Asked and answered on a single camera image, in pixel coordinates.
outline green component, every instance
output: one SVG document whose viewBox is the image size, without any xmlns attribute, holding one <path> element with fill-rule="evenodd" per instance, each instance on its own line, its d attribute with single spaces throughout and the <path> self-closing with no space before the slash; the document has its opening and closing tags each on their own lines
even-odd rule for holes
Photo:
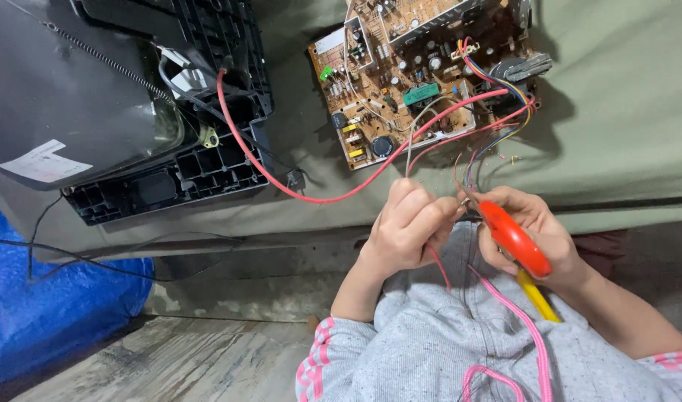
<svg viewBox="0 0 682 402">
<path fill-rule="evenodd" d="M 438 94 L 440 94 L 440 87 L 438 87 L 437 83 L 426 85 L 422 88 L 413 89 L 408 92 L 408 94 L 403 95 L 403 103 L 405 103 L 406 106 L 410 106 Z"/>
<path fill-rule="evenodd" d="M 326 67 L 324 67 L 323 70 L 321 70 L 321 75 L 319 75 L 319 78 L 323 82 L 326 82 L 326 80 L 329 78 L 329 76 L 333 73 L 334 73 L 334 69 L 329 67 L 329 66 L 326 66 Z"/>
</svg>

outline white label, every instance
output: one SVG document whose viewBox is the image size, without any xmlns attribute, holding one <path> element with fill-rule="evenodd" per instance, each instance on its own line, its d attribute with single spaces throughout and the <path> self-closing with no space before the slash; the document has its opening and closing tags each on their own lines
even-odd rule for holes
<svg viewBox="0 0 682 402">
<path fill-rule="evenodd" d="M 331 33 L 329 36 L 320 39 L 316 42 L 316 53 L 324 54 L 336 46 L 343 44 L 343 36 L 344 29 L 341 28 L 338 31 L 334 31 L 334 33 Z"/>
<path fill-rule="evenodd" d="M 1 163 L 0 168 L 25 178 L 51 183 L 93 167 L 93 165 L 69 160 L 53 153 L 65 147 L 66 145 L 60 141 L 51 140 L 22 157 Z"/>
</svg>

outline hand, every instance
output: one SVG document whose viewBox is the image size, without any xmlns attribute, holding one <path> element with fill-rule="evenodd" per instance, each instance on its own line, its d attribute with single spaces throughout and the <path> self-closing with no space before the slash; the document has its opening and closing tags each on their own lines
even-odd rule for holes
<svg viewBox="0 0 682 402">
<path fill-rule="evenodd" d="M 455 221 L 465 213 L 453 197 L 436 199 L 411 179 L 393 182 L 357 265 L 385 280 L 401 269 L 433 261 L 426 247 L 440 251 Z"/>
<path fill-rule="evenodd" d="M 486 194 L 475 194 L 478 201 L 491 201 L 502 207 L 535 242 L 550 261 L 552 274 L 542 284 L 553 286 L 577 286 L 589 277 L 591 269 L 577 253 L 572 238 L 547 204 L 536 195 L 526 194 L 510 187 L 497 187 Z M 479 249 L 485 261 L 497 269 L 517 274 L 517 263 L 511 262 L 498 250 L 490 229 L 483 224 L 478 229 Z"/>
</svg>

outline grey sweatshirt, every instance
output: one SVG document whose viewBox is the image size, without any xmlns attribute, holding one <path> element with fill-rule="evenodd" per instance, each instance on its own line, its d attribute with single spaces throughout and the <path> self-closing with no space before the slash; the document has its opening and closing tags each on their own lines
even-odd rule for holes
<svg viewBox="0 0 682 402">
<path fill-rule="evenodd" d="M 524 324 L 479 283 L 483 277 L 535 322 L 548 349 L 554 401 L 681 401 L 682 352 L 634 361 L 609 345 L 587 320 L 551 294 L 563 323 L 543 320 L 514 279 L 486 264 L 476 227 L 458 223 L 437 265 L 401 271 L 383 286 L 373 324 L 327 318 L 296 375 L 305 401 L 460 401 L 462 377 L 482 364 L 540 401 L 537 349 Z M 472 401 L 515 401 L 504 383 L 484 374 Z"/>
</svg>

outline circuit board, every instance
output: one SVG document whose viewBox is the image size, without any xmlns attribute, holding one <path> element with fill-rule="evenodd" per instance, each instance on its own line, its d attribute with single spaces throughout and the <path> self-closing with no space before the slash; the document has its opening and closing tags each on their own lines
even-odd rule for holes
<svg viewBox="0 0 682 402">
<path fill-rule="evenodd" d="M 471 22 L 485 17 L 491 23 L 489 16 L 506 6 L 507 0 L 351 0 L 344 27 L 308 47 L 349 169 L 387 159 L 450 106 L 439 98 L 459 102 L 474 94 L 458 40 Z M 512 34 L 497 29 L 485 36 L 486 43 L 513 42 Z M 519 51 L 514 43 L 511 48 Z M 413 148 L 474 130 L 478 119 L 457 109 L 416 138 Z"/>
</svg>

